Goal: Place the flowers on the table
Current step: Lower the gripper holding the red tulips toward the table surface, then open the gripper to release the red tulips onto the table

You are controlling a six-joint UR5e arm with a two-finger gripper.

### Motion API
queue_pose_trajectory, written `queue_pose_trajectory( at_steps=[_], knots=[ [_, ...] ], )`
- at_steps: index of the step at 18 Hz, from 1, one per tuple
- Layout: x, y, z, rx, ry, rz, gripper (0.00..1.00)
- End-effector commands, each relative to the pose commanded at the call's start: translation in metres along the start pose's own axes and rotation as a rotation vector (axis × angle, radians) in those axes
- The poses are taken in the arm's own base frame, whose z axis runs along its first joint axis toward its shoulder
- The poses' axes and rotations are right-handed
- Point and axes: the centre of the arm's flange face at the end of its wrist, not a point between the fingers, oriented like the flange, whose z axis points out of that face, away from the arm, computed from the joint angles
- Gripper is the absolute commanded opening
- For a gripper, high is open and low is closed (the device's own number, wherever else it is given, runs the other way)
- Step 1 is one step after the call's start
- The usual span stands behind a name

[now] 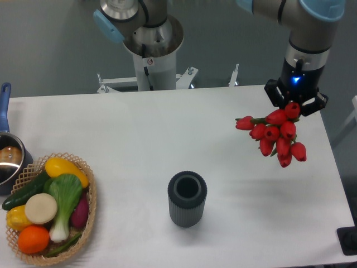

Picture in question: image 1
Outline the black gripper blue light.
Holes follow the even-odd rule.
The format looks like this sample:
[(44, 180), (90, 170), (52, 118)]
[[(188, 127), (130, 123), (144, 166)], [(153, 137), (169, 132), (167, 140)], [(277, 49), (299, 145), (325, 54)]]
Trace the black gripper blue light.
[(285, 108), (291, 101), (302, 103), (301, 115), (307, 117), (324, 109), (329, 100), (327, 95), (317, 93), (323, 70), (324, 66), (315, 70), (296, 69), (285, 60), (279, 79), (268, 80), (264, 90), (274, 107)]

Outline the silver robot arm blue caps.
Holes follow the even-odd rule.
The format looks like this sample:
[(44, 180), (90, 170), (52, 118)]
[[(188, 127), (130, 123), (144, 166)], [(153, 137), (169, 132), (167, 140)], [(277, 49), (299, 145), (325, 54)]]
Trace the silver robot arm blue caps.
[[(282, 72), (264, 89), (272, 104), (300, 105), (309, 116), (328, 98), (318, 83), (344, 14), (344, 1), (238, 1), (238, 6), (286, 26), (289, 44)], [(101, 1), (93, 14), (101, 32), (132, 54), (140, 91), (176, 89), (176, 53), (184, 40), (182, 25), (167, 12), (166, 1)]]

